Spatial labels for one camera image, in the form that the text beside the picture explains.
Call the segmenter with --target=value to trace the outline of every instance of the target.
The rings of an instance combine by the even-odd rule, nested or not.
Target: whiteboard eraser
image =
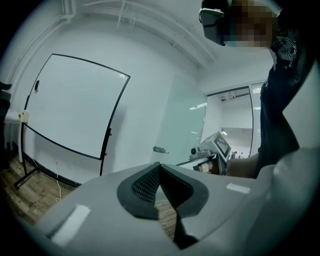
[[[29,112],[23,111],[22,114],[19,115],[19,119],[21,123],[28,123],[29,121]]]

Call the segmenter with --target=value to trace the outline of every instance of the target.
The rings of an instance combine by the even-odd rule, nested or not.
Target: wooden floor
[[[57,181],[42,172],[35,172],[19,189],[14,183],[24,175],[24,168],[16,153],[9,156],[10,169],[0,171],[0,186],[13,214],[25,222],[34,225],[55,204],[59,198]],[[28,171],[33,169],[26,162]],[[62,199],[75,188],[59,182]],[[176,228],[177,214],[169,202],[158,202],[155,207],[159,211],[159,222],[166,234],[173,239]]]

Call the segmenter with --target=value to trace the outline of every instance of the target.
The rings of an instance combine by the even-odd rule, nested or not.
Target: person's arm
[[[256,170],[259,153],[241,159],[230,159],[227,162],[227,176],[251,178]]]

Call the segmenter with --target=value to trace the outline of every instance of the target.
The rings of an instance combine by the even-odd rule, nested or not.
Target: whiteboard
[[[26,106],[27,126],[73,152],[101,158],[106,131],[130,77],[88,60],[52,54]]]

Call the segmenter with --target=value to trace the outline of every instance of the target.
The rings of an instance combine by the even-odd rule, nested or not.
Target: black t-shirt
[[[310,57],[312,55],[307,50],[300,30],[291,22],[291,17],[291,13],[284,10],[279,15],[282,41],[274,43],[274,49],[271,47],[277,57],[276,64],[261,88],[261,146],[253,178],[257,178],[262,167],[276,164],[283,156],[299,148],[283,110],[306,79],[314,58]]]

